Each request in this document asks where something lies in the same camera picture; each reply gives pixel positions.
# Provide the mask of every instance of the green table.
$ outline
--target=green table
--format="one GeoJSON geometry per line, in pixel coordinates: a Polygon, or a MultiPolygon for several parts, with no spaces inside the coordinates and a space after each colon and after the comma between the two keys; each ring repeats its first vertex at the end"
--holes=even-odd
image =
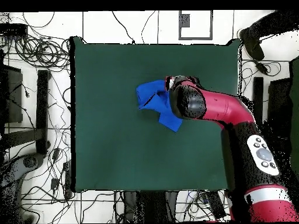
{"type": "Polygon", "coordinates": [[[167,75],[199,77],[235,95],[239,40],[230,45],[75,43],[76,185],[81,190],[227,188],[220,128],[184,121],[177,133],[138,110],[136,87],[167,75]]]}

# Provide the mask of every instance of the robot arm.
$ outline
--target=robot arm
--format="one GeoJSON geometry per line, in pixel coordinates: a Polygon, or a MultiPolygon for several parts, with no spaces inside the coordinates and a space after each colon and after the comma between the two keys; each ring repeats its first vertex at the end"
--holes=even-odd
{"type": "Polygon", "coordinates": [[[299,221],[280,182],[280,170],[251,112],[239,98],[204,90],[197,78],[167,77],[173,113],[183,119],[214,121],[221,127],[222,152],[232,219],[299,221]]]}

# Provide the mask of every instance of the blue cloth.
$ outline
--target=blue cloth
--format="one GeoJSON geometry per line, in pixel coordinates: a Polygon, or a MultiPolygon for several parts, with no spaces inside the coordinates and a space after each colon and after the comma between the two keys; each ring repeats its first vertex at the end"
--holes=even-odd
{"type": "Polygon", "coordinates": [[[160,113],[159,123],[177,132],[183,120],[172,113],[169,92],[164,80],[144,83],[136,88],[139,109],[149,109],[160,113]]]}

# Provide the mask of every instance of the circular button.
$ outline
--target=circular button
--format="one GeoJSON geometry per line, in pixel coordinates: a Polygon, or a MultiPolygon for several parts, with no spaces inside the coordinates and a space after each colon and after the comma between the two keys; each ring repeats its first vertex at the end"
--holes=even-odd
{"type": "Polygon", "coordinates": [[[266,163],[266,162],[262,162],[262,166],[263,166],[263,167],[269,167],[269,164],[266,163]]]}
{"type": "Polygon", "coordinates": [[[276,168],[275,164],[273,162],[270,162],[270,167],[272,167],[273,169],[276,168]]]}
{"type": "Polygon", "coordinates": [[[273,159],[273,155],[267,149],[259,149],[258,151],[256,151],[256,155],[258,156],[258,158],[267,162],[270,162],[273,159]]]}

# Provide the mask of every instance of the black border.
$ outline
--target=black border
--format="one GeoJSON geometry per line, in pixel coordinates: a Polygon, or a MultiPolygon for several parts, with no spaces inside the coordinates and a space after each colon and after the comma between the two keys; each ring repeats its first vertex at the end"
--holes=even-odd
{"type": "Polygon", "coordinates": [[[76,126],[76,92],[75,92],[75,43],[74,37],[69,38],[69,65],[70,65],[70,76],[71,79],[71,191],[76,193],[76,142],[75,142],[75,126],[76,126]]]}

